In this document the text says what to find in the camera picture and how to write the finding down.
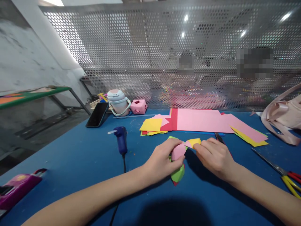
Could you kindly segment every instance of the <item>hand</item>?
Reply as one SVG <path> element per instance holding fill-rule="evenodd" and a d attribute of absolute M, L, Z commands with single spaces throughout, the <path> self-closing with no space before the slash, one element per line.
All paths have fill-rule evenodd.
<path fill-rule="evenodd" d="M 235 182 L 239 179 L 239 165 L 236 163 L 226 145 L 214 138 L 203 140 L 201 145 L 195 144 L 197 157 L 203 165 L 218 178 L 227 182 Z"/>
<path fill-rule="evenodd" d="M 170 162 L 168 158 L 170 152 L 181 143 L 179 139 L 170 138 L 154 149 L 150 158 L 142 166 L 152 184 L 159 182 L 182 166 L 185 156 L 173 162 Z"/>

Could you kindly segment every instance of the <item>pink bag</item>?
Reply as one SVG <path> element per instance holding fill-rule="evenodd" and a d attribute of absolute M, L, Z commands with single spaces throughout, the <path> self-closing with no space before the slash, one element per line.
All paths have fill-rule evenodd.
<path fill-rule="evenodd" d="M 265 108 L 261 116 L 262 123 L 269 131 L 292 145 L 298 145 L 301 139 L 294 136 L 284 126 L 301 129 L 301 94 L 287 102 L 281 100 L 299 88 L 301 88 L 301 83 L 279 95 Z M 271 125 L 279 129 L 282 134 L 278 134 Z"/>

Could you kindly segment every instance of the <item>wall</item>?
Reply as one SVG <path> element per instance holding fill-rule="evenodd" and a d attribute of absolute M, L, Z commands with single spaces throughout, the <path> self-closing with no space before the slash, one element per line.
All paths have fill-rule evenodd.
<path fill-rule="evenodd" d="M 84 71 L 77 66 L 62 69 L 58 60 L 9 0 L 0 0 L 0 52 L 0 95 L 48 85 L 66 85 L 72 87 L 84 103 L 87 102 L 89 95 L 79 82 Z M 68 61 L 69 65 L 77 64 L 73 57 L 65 56 L 64 62 Z M 57 97 L 65 105 L 79 106 L 69 92 L 58 94 Z M 50 99 L 45 98 L 1 110 L 0 124 L 16 132 L 59 111 Z"/>

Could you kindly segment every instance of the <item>yellow scissor handle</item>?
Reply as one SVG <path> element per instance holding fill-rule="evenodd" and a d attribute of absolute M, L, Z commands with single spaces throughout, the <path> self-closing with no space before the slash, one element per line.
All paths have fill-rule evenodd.
<path fill-rule="evenodd" d="M 290 190 L 290 192 L 296 196 L 298 199 L 301 199 L 300 195 L 295 191 L 295 189 L 293 188 L 293 186 L 301 192 L 301 188 L 298 187 L 298 185 L 296 185 L 291 179 L 289 179 L 288 176 L 282 176 L 281 179 L 283 180 L 283 182 L 285 183 L 285 185 L 287 186 L 287 188 Z"/>

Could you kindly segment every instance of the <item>pink paper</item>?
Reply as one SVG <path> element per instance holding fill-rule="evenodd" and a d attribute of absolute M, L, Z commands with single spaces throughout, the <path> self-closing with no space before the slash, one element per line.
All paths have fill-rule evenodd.
<path fill-rule="evenodd" d="M 225 114 L 222 115 L 224 117 L 225 121 L 232 126 L 233 128 L 239 130 L 249 138 L 251 138 L 256 143 L 260 143 L 261 141 L 267 140 L 268 138 L 263 135 L 262 133 L 256 131 L 252 127 L 245 124 L 243 121 L 236 118 L 233 114 Z"/>
<path fill-rule="evenodd" d="M 186 146 L 186 147 L 189 147 L 189 148 L 192 148 L 191 143 L 190 143 L 189 141 L 186 141 L 186 142 L 185 142 L 185 146 Z"/>
<path fill-rule="evenodd" d="M 182 155 L 185 154 L 186 152 L 186 147 L 184 145 L 185 143 L 182 142 L 181 144 L 179 144 L 178 146 L 176 146 L 173 151 L 172 151 L 172 160 L 175 161 L 178 158 L 180 158 Z"/>
<path fill-rule="evenodd" d="M 234 133 L 218 110 L 178 109 L 177 130 Z"/>
<path fill-rule="evenodd" d="M 166 120 L 166 118 L 170 118 L 170 116 L 163 116 L 163 115 L 161 115 L 161 114 L 158 114 L 158 115 L 155 115 L 155 116 L 152 117 L 152 118 L 161 118 L 161 119 L 162 119 L 162 124 L 161 124 L 161 126 L 164 126 L 164 125 L 166 125 L 166 124 L 169 123 L 169 121 Z"/>
<path fill-rule="evenodd" d="M 158 115 L 155 115 L 154 117 L 152 118 L 171 118 L 170 115 L 166 116 L 166 115 L 161 115 L 161 114 L 158 114 Z"/>

